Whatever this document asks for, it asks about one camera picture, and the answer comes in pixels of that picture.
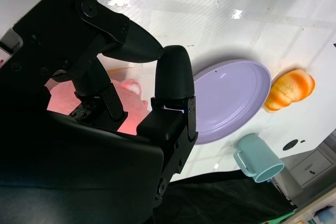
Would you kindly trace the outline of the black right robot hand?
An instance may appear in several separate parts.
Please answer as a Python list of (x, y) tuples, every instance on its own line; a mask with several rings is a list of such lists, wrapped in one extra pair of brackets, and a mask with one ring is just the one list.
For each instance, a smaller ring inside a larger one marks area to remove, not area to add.
[[(1, 223), (152, 223), (198, 137), (186, 49), (97, 0), (41, 0), (1, 48)], [(98, 54), (156, 61), (136, 135)]]

